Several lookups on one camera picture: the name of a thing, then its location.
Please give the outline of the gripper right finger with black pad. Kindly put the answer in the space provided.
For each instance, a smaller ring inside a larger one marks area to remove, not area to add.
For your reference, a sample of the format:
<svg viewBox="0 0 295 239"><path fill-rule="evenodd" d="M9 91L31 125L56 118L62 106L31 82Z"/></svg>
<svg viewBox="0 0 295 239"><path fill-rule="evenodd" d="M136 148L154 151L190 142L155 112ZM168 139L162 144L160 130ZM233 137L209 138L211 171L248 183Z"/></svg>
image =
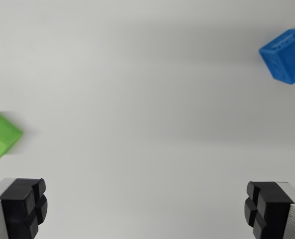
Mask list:
<svg viewBox="0 0 295 239"><path fill-rule="evenodd" d="M288 182L247 185L246 222L257 239L295 239L295 188Z"/></svg>

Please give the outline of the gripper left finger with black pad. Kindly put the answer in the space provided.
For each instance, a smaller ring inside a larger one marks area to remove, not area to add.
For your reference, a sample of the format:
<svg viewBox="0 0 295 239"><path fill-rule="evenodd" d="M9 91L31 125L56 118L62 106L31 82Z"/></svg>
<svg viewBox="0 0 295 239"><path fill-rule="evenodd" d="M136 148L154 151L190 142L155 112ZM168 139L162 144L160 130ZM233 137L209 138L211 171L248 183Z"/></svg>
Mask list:
<svg viewBox="0 0 295 239"><path fill-rule="evenodd" d="M47 215L44 179L0 181L0 239L33 239Z"/></svg>

